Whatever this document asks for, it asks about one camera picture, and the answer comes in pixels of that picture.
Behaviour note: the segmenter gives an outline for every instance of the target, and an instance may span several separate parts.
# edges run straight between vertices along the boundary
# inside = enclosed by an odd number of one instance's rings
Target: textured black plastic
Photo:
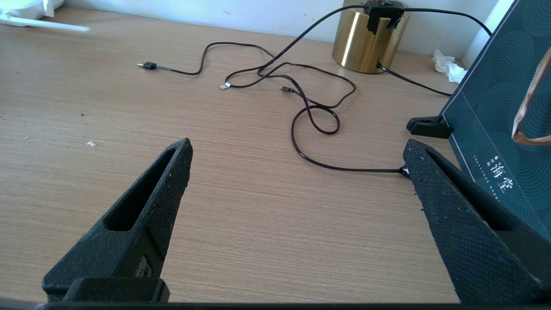
[[[63,302],[168,302],[169,297],[159,278],[87,277],[73,282]]]
[[[188,139],[173,143],[46,274],[48,300],[63,299],[83,277],[158,278],[190,178]]]
[[[403,156],[460,301],[549,302],[549,244],[433,148]]]

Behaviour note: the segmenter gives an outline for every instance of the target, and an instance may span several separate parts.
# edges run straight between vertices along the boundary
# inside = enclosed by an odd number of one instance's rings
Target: white plastic item
[[[36,26],[72,31],[88,31],[89,27],[67,25],[44,20],[42,16],[53,17],[53,11],[64,0],[0,0],[0,24],[14,26]]]

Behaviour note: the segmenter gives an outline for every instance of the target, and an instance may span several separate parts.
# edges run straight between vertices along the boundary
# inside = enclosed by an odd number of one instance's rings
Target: black cable
[[[354,172],[379,172],[379,173],[402,173],[404,174],[404,170],[403,168],[400,168],[400,169],[363,169],[363,168],[342,168],[342,167],[335,167],[335,166],[331,166],[331,165],[327,165],[327,164],[323,164],[323,163],[320,163],[318,161],[315,161],[314,159],[308,157],[298,146],[298,144],[296,143],[296,139],[295,139],[295,124],[296,124],[296,121],[297,119],[300,117],[300,115],[302,115],[304,112],[307,112],[308,113],[308,117],[310,119],[310,122],[312,123],[312,125],[314,126],[314,128],[321,132],[321,133],[324,133],[325,135],[334,135],[335,133],[337,133],[339,131],[339,129],[341,128],[341,121],[338,117],[338,115],[332,110],[336,107],[338,107],[343,101],[344,99],[346,99],[348,96],[350,96],[351,94],[353,94],[355,91],[356,91],[356,85],[350,81],[349,79],[343,77],[343,76],[340,76],[340,75],[337,75],[335,73],[331,73],[331,72],[328,72],[328,71],[325,71],[325,70],[322,70],[320,68],[317,68],[317,67],[314,67],[314,66],[309,66],[309,65],[302,65],[302,64],[298,64],[298,63],[290,63],[290,62],[283,62],[277,66],[275,66],[273,69],[271,69],[270,71],[268,71],[266,74],[262,74],[262,71],[264,71],[268,66],[270,66],[271,64],[273,64],[274,62],[276,62],[277,59],[279,59],[283,54],[285,54],[291,47],[293,47],[300,39],[302,39],[308,32],[310,32],[310,30],[312,30],[315,26],[317,26],[319,23],[321,23],[322,21],[324,21],[325,19],[327,19],[328,17],[338,13],[338,12],[341,12],[343,10],[346,10],[346,9],[352,9],[352,8],[366,8],[365,5],[354,5],[354,6],[346,6],[346,7],[342,7],[342,8],[338,8],[328,14],[326,14],[325,16],[323,16],[322,18],[320,18],[318,21],[316,21],[315,23],[313,23],[310,27],[308,27],[305,31],[303,31],[299,36],[297,36],[287,47],[285,47],[281,52],[279,52],[276,56],[272,55],[270,52],[268,52],[266,49],[262,48],[261,46],[258,46],[258,45],[253,45],[253,44],[243,44],[243,43],[236,43],[236,42],[214,42],[214,43],[211,43],[209,45],[207,45],[203,51],[203,55],[201,56],[201,65],[199,66],[199,70],[197,70],[197,72],[185,72],[185,71],[179,71],[179,70],[174,70],[174,69],[170,69],[170,68],[166,68],[166,67],[161,67],[161,66],[157,66],[155,63],[151,63],[151,62],[146,62],[146,63],[139,63],[138,65],[144,67],[144,68],[147,68],[147,69],[150,69],[150,70],[153,70],[153,69],[161,69],[161,70],[167,70],[167,71],[172,71],[172,72],[176,72],[176,73],[181,73],[181,74],[186,74],[186,75],[197,75],[197,74],[200,74],[201,71],[203,70],[203,66],[204,66],[204,60],[205,60],[205,57],[207,55],[207,51],[208,49],[211,47],[211,46],[214,46],[214,45],[239,45],[239,46],[249,46],[249,47],[255,47],[257,49],[260,49],[262,50],[263,52],[265,52],[267,55],[269,55],[272,59],[270,61],[268,61],[267,63],[261,65],[261,66],[257,66],[257,67],[253,67],[253,68],[249,68],[249,69],[243,69],[243,70],[238,70],[238,71],[235,71],[233,73],[230,73],[226,79],[225,79],[225,82],[226,82],[226,85],[228,87],[234,87],[234,88],[247,88],[247,87],[250,87],[250,86],[253,86],[257,83],[259,83],[260,81],[264,80],[265,78],[284,78],[286,80],[288,80],[295,88],[289,88],[289,87],[282,87],[282,90],[286,91],[286,92],[290,92],[290,93],[294,93],[294,94],[297,94],[298,96],[300,96],[305,104],[305,107],[300,110],[296,115],[295,115],[295,118],[293,118],[293,121],[291,122],[291,141],[293,143],[293,147],[295,148],[295,150],[298,152],[299,155],[301,155],[305,160],[309,161],[310,163],[313,163],[315,165],[318,165],[320,167],[324,167],[324,168],[328,168],[328,169],[333,169],[333,170],[340,170],[340,171],[354,171]],[[490,30],[482,23],[480,22],[479,20],[477,20],[476,18],[470,16],[470,15],[467,15],[467,14],[464,14],[464,13],[460,13],[460,12],[453,12],[453,11],[446,11],[446,10],[436,10],[436,9],[419,9],[419,8],[407,8],[406,11],[409,11],[409,12],[438,12],[438,13],[445,13],[445,14],[454,14],[454,15],[461,15],[461,16],[465,16],[465,17],[469,17],[470,19],[474,20],[475,22],[477,22],[479,25],[482,26],[482,28],[484,28],[484,30],[491,35],[491,32]],[[322,72],[324,74],[329,74],[331,76],[334,76],[334,77],[337,77],[337,78],[340,78],[346,82],[348,82],[350,85],[352,85],[353,89],[347,93],[346,95],[344,95],[337,104],[335,105],[324,105],[324,104],[321,104],[321,103],[318,103],[314,100],[311,100],[309,99],[306,94],[304,93],[304,91],[302,90],[302,88],[299,86],[299,84],[293,79],[291,78],[289,75],[286,75],[286,74],[273,74],[276,70],[280,69],[281,67],[283,66],[286,66],[286,65],[289,65],[289,66],[300,66],[300,67],[305,67],[305,68],[310,68],[310,69],[314,69],[314,70],[317,70],[319,72]],[[427,86],[424,86],[420,83],[417,83],[415,81],[412,81],[406,77],[403,77],[401,76],[400,74],[394,72],[394,71],[391,71],[390,69],[384,67],[382,64],[378,63],[377,64],[377,67],[380,68],[381,70],[385,71],[385,72],[388,72],[389,74],[395,76],[395,77],[398,77],[406,82],[409,82],[409,83],[413,83],[415,85],[418,85],[418,86],[421,86],[423,88],[426,88],[428,90],[432,90],[433,92],[435,93],[438,93],[438,94],[442,94],[442,95],[446,95],[446,96],[451,96],[451,94],[447,94],[447,93],[444,93],[444,92],[440,92],[438,90],[435,90],[435,89],[432,89],[430,87],[427,87]],[[229,83],[229,79],[237,74],[240,74],[240,73],[244,73],[244,72],[249,72],[249,71],[254,71],[254,70],[257,70],[257,75],[259,76],[259,78],[257,80],[255,80],[254,82],[251,82],[249,84],[245,84],[245,85],[236,85],[236,84],[231,84]],[[311,109],[321,109],[321,110],[324,110],[326,112],[328,112],[329,114],[331,114],[336,122],[337,122],[337,127],[334,129],[334,130],[331,130],[331,131],[326,131],[326,130],[323,130],[321,129],[317,124],[316,122],[314,121],[313,117],[312,117],[312,113],[311,113]]]
[[[417,83],[416,81],[413,81],[413,80],[411,80],[411,79],[408,79],[407,77],[402,76],[402,75],[400,75],[400,74],[398,74],[398,73],[396,73],[396,72],[390,70],[389,68],[383,66],[380,62],[377,63],[377,68],[379,68],[379,69],[381,69],[381,70],[383,70],[383,71],[385,71],[385,72],[387,72],[387,73],[389,73],[389,74],[391,74],[391,75],[393,75],[393,76],[395,76],[395,77],[397,77],[397,78],[399,78],[399,79],[402,79],[402,80],[404,80],[404,81],[406,81],[406,82],[409,82],[409,83],[414,84],[414,85],[417,85],[417,86],[421,86],[421,87],[426,88],[426,89],[428,89],[428,90],[432,90],[432,91],[435,92],[435,93],[438,93],[438,94],[441,94],[441,95],[444,95],[444,96],[448,96],[448,97],[450,97],[450,96],[452,95],[452,94],[449,94],[449,93],[441,92],[441,91],[436,90],[436,89],[434,89],[434,88],[430,88],[430,87],[425,86],[425,85],[423,85],[423,84],[421,84],[421,83]]]
[[[488,35],[491,36],[490,29],[488,29],[488,27],[486,27],[486,25],[484,25],[483,22],[481,22],[480,20],[470,16],[469,14],[465,14],[465,13],[461,13],[461,12],[448,11],[448,10],[423,9],[423,8],[406,8],[406,12],[433,12],[433,13],[444,13],[444,14],[465,16],[465,17],[468,17],[468,18],[474,20],[477,24],[480,25],[480,27],[482,27],[482,29],[484,29],[484,31],[486,31],[486,33]]]

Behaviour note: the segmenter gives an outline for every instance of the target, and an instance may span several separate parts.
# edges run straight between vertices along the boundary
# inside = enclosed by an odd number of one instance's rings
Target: cable plug
[[[154,62],[140,62],[138,66],[148,70],[157,69],[157,64]]]
[[[281,86],[281,90],[284,92],[295,93],[295,90],[293,88],[287,86]]]

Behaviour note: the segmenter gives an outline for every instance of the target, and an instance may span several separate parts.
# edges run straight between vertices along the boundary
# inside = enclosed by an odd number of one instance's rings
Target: gold lamp base
[[[345,0],[344,6],[362,4],[358,0]],[[363,8],[341,12],[341,19],[333,45],[333,58],[343,67],[362,73],[381,73],[380,62],[389,68],[400,39],[404,34],[409,12],[405,12],[396,28],[388,29],[391,18],[380,17],[375,33],[368,31],[370,16]]]

